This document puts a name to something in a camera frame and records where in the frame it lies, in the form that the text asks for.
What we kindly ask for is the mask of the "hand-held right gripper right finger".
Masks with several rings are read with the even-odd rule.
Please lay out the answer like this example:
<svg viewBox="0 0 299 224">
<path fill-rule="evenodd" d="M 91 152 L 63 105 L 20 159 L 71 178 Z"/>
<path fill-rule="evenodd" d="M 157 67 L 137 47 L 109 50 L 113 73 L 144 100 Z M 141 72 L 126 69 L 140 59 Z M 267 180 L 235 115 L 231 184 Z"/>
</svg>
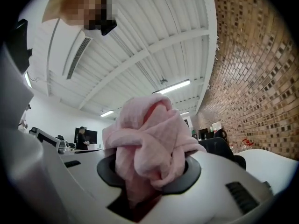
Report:
<svg viewBox="0 0 299 224">
<path fill-rule="evenodd" d="M 273 194 L 238 164 L 214 154 L 186 158 L 186 171 L 162 189 L 161 219 L 257 219 Z"/>
</svg>

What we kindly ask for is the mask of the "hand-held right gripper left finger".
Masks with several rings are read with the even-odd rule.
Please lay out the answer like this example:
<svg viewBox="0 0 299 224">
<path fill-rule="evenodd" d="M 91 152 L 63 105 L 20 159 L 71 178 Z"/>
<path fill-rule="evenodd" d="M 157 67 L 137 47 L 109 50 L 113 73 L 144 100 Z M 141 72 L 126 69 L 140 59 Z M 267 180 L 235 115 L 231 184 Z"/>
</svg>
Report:
<svg viewBox="0 0 299 224">
<path fill-rule="evenodd" d="M 116 151 L 74 151 L 60 155 L 74 184 L 71 199 L 79 207 L 126 207 L 124 181 L 116 174 Z"/>
</svg>

